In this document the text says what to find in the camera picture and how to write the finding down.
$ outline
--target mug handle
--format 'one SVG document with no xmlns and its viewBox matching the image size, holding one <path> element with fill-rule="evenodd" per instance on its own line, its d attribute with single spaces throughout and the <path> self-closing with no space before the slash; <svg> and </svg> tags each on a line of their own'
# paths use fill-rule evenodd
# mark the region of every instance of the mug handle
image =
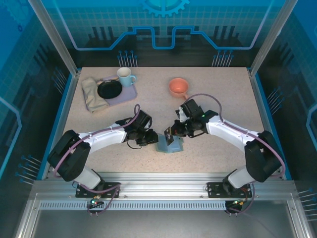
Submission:
<svg viewBox="0 0 317 238">
<path fill-rule="evenodd" d="M 137 77 L 134 75 L 131 75 L 131 78 L 134 78 L 134 81 L 131 82 L 131 85 L 134 84 L 137 81 Z"/>
</svg>

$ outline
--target glass panel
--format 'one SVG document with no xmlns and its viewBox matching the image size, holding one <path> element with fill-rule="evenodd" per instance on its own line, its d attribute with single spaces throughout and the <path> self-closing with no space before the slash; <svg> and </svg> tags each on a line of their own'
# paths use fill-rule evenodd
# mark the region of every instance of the glass panel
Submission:
<svg viewBox="0 0 317 238">
<path fill-rule="evenodd" d="M 284 4 L 284 0 L 43 2 L 78 67 L 135 66 L 130 57 L 137 57 L 138 66 L 251 66 Z"/>
<path fill-rule="evenodd" d="M 259 70 L 267 109 L 299 191 L 317 190 L 316 8 L 314 0 L 298 1 Z M 309 213 L 315 213 L 316 205 L 311 208 Z"/>
<path fill-rule="evenodd" d="M 38 161 L 42 160 L 69 72 L 28 2 L 2 2 L 0 234 L 13 237 L 30 184 L 38 173 Z"/>
</svg>

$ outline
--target gear graphic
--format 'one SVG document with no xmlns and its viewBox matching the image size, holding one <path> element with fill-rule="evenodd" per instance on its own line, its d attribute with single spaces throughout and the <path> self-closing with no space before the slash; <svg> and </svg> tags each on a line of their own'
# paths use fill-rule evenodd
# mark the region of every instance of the gear graphic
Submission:
<svg viewBox="0 0 317 238">
<path fill-rule="evenodd" d="M 189 0 L 140 0 L 143 10 L 148 10 L 149 14 L 154 13 L 155 17 L 178 14 L 180 9 L 185 9 L 185 4 Z"/>
<path fill-rule="evenodd" d="M 29 5 L 27 0 L 2 0 L 0 5 L 4 5 L 11 17 L 20 25 L 29 15 Z"/>
</svg>

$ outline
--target floor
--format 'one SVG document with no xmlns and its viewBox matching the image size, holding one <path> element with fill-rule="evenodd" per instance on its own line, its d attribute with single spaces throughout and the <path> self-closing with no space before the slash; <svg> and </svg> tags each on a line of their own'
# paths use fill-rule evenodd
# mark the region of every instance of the floor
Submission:
<svg viewBox="0 0 317 238">
<path fill-rule="evenodd" d="M 32 238 L 293 238 L 284 203 L 256 202 L 251 217 L 224 211 L 41 211 Z"/>
</svg>

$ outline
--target mug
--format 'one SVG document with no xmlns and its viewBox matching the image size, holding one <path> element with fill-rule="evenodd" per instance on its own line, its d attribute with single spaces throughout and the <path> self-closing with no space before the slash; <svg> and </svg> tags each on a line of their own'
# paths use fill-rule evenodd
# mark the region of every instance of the mug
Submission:
<svg viewBox="0 0 317 238">
<path fill-rule="evenodd" d="M 122 67 L 118 69 L 117 75 L 119 77 L 119 82 L 121 83 L 122 87 L 130 87 L 137 81 L 137 77 L 131 75 L 131 70 L 127 67 Z"/>
<path fill-rule="evenodd" d="M 188 82 L 183 78 L 174 78 L 169 82 L 169 92 L 175 98 L 185 98 L 187 100 L 188 88 Z"/>
</svg>

